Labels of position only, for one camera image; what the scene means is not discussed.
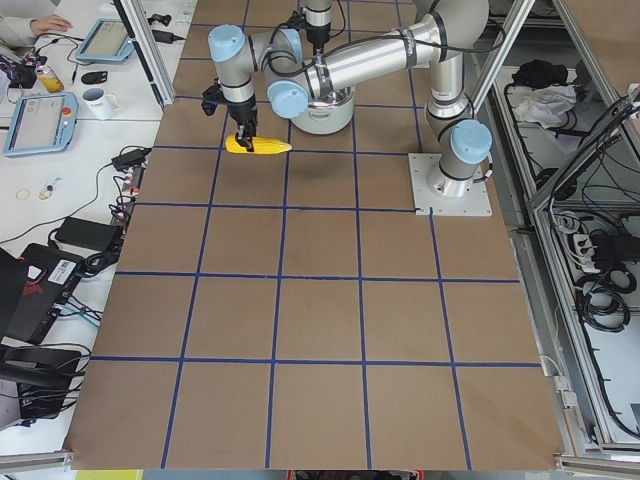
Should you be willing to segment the person's hand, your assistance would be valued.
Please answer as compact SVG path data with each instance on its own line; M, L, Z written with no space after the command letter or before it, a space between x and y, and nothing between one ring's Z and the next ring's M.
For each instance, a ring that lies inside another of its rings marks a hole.
M30 30L35 36L41 36L50 32L67 32L73 24L57 14L50 14L42 18L30 21Z

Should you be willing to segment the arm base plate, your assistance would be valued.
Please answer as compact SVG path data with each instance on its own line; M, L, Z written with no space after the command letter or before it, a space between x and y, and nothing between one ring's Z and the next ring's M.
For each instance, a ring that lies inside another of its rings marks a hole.
M417 215L490 217L492 208L482 167L467 180L452 180L440 171L441 154L408 155L414 210Z

